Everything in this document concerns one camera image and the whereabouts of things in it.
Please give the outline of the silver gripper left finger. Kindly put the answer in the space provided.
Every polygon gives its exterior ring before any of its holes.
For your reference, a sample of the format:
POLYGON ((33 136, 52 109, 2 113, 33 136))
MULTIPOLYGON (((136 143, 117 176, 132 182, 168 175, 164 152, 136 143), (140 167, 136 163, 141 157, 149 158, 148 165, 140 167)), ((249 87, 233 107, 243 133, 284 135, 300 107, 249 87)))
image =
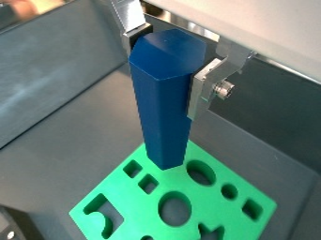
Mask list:
POLYGON ((109 0, 112 13, 120 28, 120 38, 126 54, 130 54, 133 44, 140 36, 152 31, 145 22, 138 0, 109 0))

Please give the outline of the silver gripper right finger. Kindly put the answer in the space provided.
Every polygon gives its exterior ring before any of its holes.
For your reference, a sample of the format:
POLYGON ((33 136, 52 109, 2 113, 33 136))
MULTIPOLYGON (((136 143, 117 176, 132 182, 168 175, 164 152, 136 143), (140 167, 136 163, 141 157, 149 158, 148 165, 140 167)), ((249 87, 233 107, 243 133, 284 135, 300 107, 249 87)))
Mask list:
POLYGON ((192 75, 187 116, 195 120, 208 109, 213 98, 225 99, 233 85, 227 78, 241 70, 253 51, 237 43, 219 39, 213 58, 192 75))

